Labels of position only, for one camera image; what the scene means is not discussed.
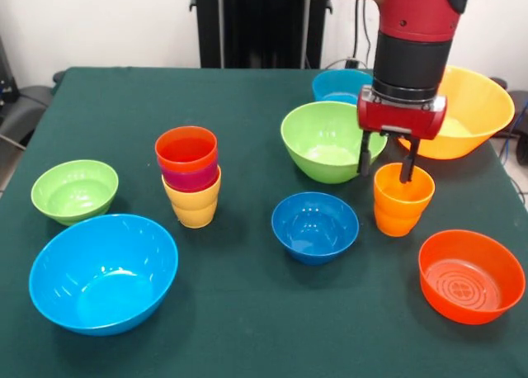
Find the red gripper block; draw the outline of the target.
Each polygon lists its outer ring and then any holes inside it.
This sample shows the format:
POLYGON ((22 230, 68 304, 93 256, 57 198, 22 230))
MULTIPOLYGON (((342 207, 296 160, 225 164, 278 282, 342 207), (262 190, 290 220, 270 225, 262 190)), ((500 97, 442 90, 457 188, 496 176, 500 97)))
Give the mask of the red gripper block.
POLYGON ((358 123, 364 130, 357 172, 367 176, 370 171, 371 132, 409 136, 410 148, 402 162, 399 180, 412 181, 420 139, 435 139, 446 116, 447 97, 436 96, 431 102, 403 104, 391 102, 374 94, 361 91, 357 100, 358 123))

